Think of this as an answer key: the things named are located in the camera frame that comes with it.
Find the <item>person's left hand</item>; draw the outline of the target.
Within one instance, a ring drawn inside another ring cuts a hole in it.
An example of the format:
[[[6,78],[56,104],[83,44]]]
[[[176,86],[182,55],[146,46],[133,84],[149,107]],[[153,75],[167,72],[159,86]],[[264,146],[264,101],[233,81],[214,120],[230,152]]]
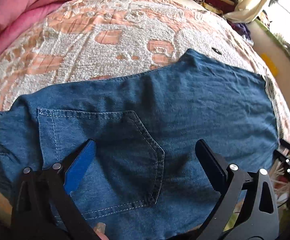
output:
[[[109,240],[105,235],[106,224],[99,222],[93,228],[94,232],[98,235],[101,240]]]

